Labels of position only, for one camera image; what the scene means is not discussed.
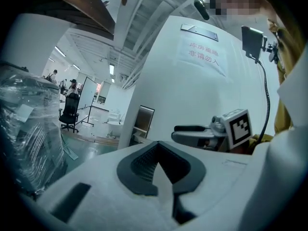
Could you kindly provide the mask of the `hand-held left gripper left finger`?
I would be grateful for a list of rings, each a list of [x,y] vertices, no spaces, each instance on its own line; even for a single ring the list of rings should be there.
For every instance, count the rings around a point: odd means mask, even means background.
[[[158,164],[157,142],[124,157],[117,165],[116,173],[120,182],[132,193],[144,196],[158,196],[153,185],[154,171]]]

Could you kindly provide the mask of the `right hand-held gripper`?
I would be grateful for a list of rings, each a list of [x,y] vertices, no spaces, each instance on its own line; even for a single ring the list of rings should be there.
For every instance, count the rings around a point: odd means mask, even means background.
[[[232,150],[252,138],[249,112],[236,109],[214,116],[209,126],[175,126],[171,138],[176,143],[209,151],[226,151],[228,141]]]

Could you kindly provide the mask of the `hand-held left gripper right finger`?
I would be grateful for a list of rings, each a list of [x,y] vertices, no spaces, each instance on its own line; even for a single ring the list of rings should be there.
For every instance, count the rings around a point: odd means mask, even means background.
[[[206,174],[204,164],[198,158],[163,141],[157,143],[157,159],[172,184],[173,219],[178,224],[184,224],[196,218],[196,214],[184,207],[180,196],[197,189]]]

